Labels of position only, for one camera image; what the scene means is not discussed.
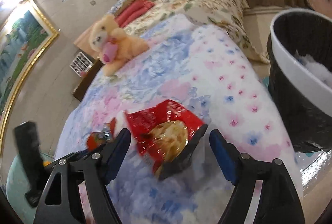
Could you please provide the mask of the colourful snack wrapper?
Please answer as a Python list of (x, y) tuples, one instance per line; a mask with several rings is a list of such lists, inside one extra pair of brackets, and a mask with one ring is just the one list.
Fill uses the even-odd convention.
[(100, 145), (113, 142), (115, 136), (116, 118), (113, 118), (110, 123), (105, 123), (104, 128), (97, 132), (91, 132), (87, 138), (87, 149), (93, 151)]

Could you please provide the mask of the red chips bag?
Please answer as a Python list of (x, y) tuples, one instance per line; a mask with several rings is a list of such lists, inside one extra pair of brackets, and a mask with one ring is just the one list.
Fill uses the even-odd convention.
[(181, 173), (191, 158), (208, 125), (180, 103), (165, 100), (154, 107), (124, 113), (141, 156), (153, 162), (159, 181)]

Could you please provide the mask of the white tissue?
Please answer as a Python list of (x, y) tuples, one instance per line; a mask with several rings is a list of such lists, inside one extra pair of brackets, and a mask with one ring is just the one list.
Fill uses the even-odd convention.
[(316, 78), (332, 88), (332, 73), (323, 64), (318, 63), (311, 55), (302, 56), (298, 51), (295, 52), (295, 58)]

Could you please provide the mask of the black white trash bin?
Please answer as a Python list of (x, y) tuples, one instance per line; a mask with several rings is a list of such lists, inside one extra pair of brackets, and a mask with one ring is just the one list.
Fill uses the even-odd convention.
[(281, 115), (293, 148), (312, 153), (331, 150), (331, 88), (296, 58), (311, 55), (331, 72), (331, 18), (292, 8), (270, 24), (269, 93)]

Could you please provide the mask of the orange toy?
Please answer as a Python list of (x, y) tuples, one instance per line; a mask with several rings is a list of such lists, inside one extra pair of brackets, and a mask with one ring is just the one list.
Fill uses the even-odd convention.
[(43, 161), (43, 166), (46, 167), (50, 165), (52, 162), (51, 161)]

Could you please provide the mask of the teal floral fabric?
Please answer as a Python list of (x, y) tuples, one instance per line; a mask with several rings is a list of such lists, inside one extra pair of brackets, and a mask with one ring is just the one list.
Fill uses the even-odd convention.
[(33, 223), (36, 208), (26, 201), (25, 193), (30, 189), (20, 157), (17, 155), (11, 163), (6, 181), (6, 196), (9, 204), (23, 223)]

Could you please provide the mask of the wooden nightstand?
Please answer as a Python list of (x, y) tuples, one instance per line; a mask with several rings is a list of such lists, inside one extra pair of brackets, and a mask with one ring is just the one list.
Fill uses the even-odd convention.
[(83, 79), (80, 81), (80, 83), (75, 87), (73, 90), (73, 97), (75, 97), (78, 101), (82, 101), (85, 93), (87, 92), (87, 89), (91, 85), (92, 81), (94, 80), (97, 73), (100, 71), (100, 69), (103, 67), (103, 63), (97, 59), (90, 69), (87, 71), (87, 73), (83, 76)]

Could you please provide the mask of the gold framed landscape painting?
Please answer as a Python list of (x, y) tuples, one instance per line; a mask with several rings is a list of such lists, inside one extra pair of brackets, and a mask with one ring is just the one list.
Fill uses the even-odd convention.
[(38, 60), (59, 37), (34, 0), (22, 0), (1, 26), (1, 154), (12, 108)]

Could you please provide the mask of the wooden headboard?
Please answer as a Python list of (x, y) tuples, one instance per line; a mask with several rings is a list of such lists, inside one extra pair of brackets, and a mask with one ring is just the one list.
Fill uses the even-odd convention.
[(99, 58), (99, 53), (94, 51), (89, 44), (89, 36), (92, 31), (94, 24), (92, 24), (88, 29), (86, 29), (75, 41), (74, 45), (79, 48), (82, 52), (86, 53), (93, 59)]

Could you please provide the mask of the beige teddy bear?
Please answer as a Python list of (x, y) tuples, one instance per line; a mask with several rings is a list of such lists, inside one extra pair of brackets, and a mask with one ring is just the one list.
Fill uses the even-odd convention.
[(99, 54), (105, 76), (114, 75), (128, 61), (150, 48), (144, 39), (126, 34), (112, 14), (106, 14), (94, 24), (89, 45)]

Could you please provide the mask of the floral pastel quilt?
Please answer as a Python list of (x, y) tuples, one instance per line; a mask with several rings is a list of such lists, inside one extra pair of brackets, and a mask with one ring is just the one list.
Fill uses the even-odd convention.
[[(133, 119), (143, 133), (161, 123), (194, 118), (217, 129), (256, 160), (279, 158), (302, 195), (294, 149), (267, 87), (228, 34), (215, 25), (193, 24), (178, 14), (148, 30), (151, 48), (114, 77), (99, 73), (69, 115), (55, 156), (83, 150), (92, 132), (113, 119), (116, 131)], [(148, 149), (128, 153), (107, 191), (123, 223), (217, 223), (231, 196), (205, 134), (191, 165), (162, 179)]]

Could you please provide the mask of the blue patterned pillow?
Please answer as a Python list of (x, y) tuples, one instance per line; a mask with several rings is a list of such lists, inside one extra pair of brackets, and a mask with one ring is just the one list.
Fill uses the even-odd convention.
[(108, 14), (119, 16), (128, 6), (130, 6), (135, 0), (118, 0), (109, 10)]

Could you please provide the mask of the folded red blanket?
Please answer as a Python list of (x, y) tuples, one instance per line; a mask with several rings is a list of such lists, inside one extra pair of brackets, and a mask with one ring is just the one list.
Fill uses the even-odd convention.
[(126, 27), (155, 6), (155, 3), (148, 0), (135, 0), (121, 13), (115, 15), (115, 20), (120, 28)]

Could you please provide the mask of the cream floral blanket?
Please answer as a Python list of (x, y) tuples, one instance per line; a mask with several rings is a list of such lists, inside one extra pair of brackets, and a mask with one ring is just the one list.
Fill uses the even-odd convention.
[(243, 12), (249, 7), (246, 0), (170, 0), (158, 1), (148, 12), (124, 27), (127, 34), (140, 36), (148, 29), (177, 14), (185, 14), (199, 24), (214, 24), (224, 29), (252, 61), (269, 64), (266, 52), (252, 45), (244, 28)]

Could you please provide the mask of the photo collage frame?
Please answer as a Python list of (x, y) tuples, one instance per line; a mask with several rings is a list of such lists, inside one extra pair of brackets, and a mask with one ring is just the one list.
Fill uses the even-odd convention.
[(70, 68), (80, 77), (84, 78), (93, 62), (82, 52), (78, 52), (70, 64)]

